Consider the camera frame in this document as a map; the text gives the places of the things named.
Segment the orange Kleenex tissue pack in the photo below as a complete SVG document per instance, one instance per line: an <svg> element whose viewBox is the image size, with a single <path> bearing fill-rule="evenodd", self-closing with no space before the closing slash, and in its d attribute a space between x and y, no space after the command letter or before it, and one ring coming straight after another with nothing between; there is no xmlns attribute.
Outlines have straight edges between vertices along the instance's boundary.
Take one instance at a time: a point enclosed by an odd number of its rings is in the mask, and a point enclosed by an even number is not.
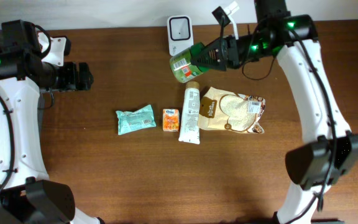
<svg viewBox="0 0 358 224"><path fill-rule="evenodd" d="M177 132L180 128L180 114L177 109L163 109L163 131Z"/></svg>

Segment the white tube with cork cap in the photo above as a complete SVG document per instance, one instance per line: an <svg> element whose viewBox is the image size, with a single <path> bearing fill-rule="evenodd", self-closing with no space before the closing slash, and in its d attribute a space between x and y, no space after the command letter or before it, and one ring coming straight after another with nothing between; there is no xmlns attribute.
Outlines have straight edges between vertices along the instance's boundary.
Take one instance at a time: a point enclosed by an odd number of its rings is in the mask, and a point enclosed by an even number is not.
<svg viewBox="0 0 358 224"><path fill-rule="evenodd" d="M198 118L200 112L200 90L198 82L188 82L184 94L184 103L181 115L180 136L181 142L200 144L200 129Z"/></svg>

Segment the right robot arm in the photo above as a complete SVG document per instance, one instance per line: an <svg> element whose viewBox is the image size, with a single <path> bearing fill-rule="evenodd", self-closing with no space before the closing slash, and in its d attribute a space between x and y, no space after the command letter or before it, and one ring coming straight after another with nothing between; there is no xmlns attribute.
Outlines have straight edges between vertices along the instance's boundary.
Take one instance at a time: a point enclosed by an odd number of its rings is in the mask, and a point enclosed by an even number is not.
<svg viewBox="0 0 358 224"><path fill-rule="evenodd" d="M257 26L242 37L218 37L191 63L225 71L272 56L290 85L301 121L303 145L287 152L291 180L273 223L311 223L324 195L358 160L358 134L341 114L321 58L312 18L293 16L284 0L255 0Z"/></svg>

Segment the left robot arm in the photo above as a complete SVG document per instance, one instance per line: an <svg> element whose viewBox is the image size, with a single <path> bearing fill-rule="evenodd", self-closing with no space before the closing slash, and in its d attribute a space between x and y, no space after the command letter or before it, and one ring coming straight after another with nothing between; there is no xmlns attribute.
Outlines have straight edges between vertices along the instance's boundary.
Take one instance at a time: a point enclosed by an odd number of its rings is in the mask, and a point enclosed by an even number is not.
<svg viewBox="0 0 358 224"><path fill-rule="evenodd" d="M49 179L40 147L42 95L88 91L89 66L64 60L67 37L23 20L2 23L0 45L0 223L101 223Z"/></svg>

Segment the teal snack packet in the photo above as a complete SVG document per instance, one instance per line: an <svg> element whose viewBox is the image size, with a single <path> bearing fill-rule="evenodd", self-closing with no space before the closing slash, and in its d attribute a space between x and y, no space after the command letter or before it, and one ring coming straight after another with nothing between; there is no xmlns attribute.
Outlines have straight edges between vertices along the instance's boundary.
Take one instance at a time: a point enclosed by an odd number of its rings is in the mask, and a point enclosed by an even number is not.
<svg viewBox="0 0 358 224"><path fill-rule="evenodd" d="M151 105L137 111L116 111L118 118L118 135L139 131L141 129L155 128L156 122Z"/></svg>

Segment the brown glutinous rice bag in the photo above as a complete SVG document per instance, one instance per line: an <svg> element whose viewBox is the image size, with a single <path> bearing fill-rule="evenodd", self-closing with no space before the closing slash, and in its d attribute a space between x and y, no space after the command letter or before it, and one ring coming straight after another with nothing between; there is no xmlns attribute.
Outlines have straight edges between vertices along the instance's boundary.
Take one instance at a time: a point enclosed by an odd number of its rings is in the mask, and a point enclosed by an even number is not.
<svg viewBox="0 0 358 224"><path fill-rule="evenodd" d="M198 127L205 131L263 134L259 120L265 107L265 98L261 96L211 87L201 98Z"/></svg>

